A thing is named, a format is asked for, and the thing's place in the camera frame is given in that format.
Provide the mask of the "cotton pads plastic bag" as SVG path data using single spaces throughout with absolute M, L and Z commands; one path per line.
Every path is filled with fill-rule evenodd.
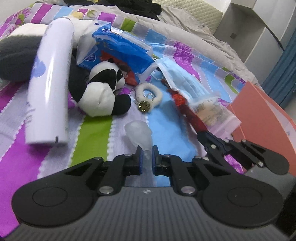
M 222 105 L 217 96 L 191 100 L 189 107 L 208 131 L 221 139 L 229 138 L 241 124 L 241 121 Z

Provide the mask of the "clear plastic cup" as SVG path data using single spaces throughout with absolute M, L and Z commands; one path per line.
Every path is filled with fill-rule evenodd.
M 134 120 L 125 125 L 125 133 L 130 142 L 144 151 L 147 161 L 152 159 L 152 131 L 145 121 Z

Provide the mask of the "red foil snack packet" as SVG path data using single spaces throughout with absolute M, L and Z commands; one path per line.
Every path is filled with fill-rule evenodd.
M 207 131 L 207 127 L 201 119 L 189 107 L 188 101 L 176 90 L 168 89 L 178 111 L 186 117 L 187 122 L 193 127 L 196 133 Z

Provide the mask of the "blue surgical mask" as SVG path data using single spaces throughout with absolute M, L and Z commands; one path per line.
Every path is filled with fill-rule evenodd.
M 168 57 L 156 59 L 169 87 L 180 92 L 188 101 L 198 101 L 213 98 L 219 99 L 215 93 L 210 93 L 194 75 L 191 75 Z

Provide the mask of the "small panda plush toy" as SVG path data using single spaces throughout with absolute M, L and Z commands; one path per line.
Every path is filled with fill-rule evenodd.
M 91 70 L 77 66 L 71 56 L 68 89 L 78 107 L 88 116 L 123 115 L 131 107 L 128 94 L 115 94 L 125 86 L 125 77 L 114 59 L 96 64 Z

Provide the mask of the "blue tissue pack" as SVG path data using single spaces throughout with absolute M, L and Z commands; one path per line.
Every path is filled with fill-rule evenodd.
M 95 20 L 81 34 L 76 63 L 91 70 L 112 58 L 125 74 L 126 83 L 136 86 L 158 68 L 152 47 L 140 38 L 115 27 L 111 22 Z

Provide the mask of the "pink cardboard box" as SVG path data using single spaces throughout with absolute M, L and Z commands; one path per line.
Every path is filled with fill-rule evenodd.
M 228 109 L 241 121 L 232 133 L 283 155 L 295 175 L 295 122 L 259 87 L 247 82 Z

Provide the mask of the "striped colourful bed sheet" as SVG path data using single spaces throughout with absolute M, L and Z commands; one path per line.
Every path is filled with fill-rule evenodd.
M 1 37 L 26 23 L 48 23 L 60 17 L 60 7 L 32 4 L 1 22 Z M 226 84 L 229 93 L 238 89 Z M 25 83 L 1 81 L 1 236 L 5 237 L 18 221 L 11 207 L 15 191 L 37 178 L 61 171 L 93 156 L 107 157 L 111 117 L 84 116 L 74 103 L 69 103 L 69 143 L 60 147 L 32 148 L 25 143 Z

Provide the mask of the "blue curtain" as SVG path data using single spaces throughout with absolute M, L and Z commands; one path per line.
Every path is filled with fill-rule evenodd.
M 281 108 L 295 95 L 295 31 L 279 61 L 261 85 Z

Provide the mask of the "white spray can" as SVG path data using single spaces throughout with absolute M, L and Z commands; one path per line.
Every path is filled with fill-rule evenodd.
M 68 142 L 68 79 L 74 38 L 69 18 L 53 20 L 44 33 L 31 71 L 25 118 L 28 145 Z

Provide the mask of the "grey duvet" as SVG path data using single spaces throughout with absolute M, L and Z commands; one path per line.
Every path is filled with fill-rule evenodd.
M 254 74 L 247 69 L 237 53 L 226 43 L 216 39 L 210 30 L 184 10 L 165 7 L 160 21 L 127 14 L 116 6 L 63 6 L 48 1 L 52 7 L 60 7 L 61 16 L 73 15 L 84 20 L 111 22 L 118 29 L 157 45 L 168 47 L 163 54 L 173 55 L 185 67 L 212 73 L 230 87 L 251 82 L 258 85 Z

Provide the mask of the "grey wardrobe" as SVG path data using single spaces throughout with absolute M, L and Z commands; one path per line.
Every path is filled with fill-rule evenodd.
M 214 36 L 227 42 L 262 84 L 295 31 L 295 0 L 231 1 Z

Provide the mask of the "cream quilted headboard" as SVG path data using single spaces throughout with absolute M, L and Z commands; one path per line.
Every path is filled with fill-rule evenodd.
M 207 27 L 212 34 L 217 30 L 223 16 L 221 11 L 202 0 L 161 0 L 154 2 L 160 4 L 162 9 L 172 7 L 186 11 Z

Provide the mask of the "black clothes pile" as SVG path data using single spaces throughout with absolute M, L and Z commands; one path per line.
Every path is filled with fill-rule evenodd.
M 116 6 L 121 11 L 134 14 L 138 16 L 143 16 L 146 18 L 158 20 L 158 16 L 162 12 L 162 7 L 158 3 L 153 3 L 149 0 L 99 0 L 99 1 L 64 1 L 67 6 L 73 5 L 82 5 L 82 6 L 90 6 L 90 5 L 102 5 L 102 6 Z

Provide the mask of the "grey penguin plush toy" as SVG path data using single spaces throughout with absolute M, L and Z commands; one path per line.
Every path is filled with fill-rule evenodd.
M 34 60 L 47 25 L 24 24 L 1 39 L 1 79 L 30 80 Z

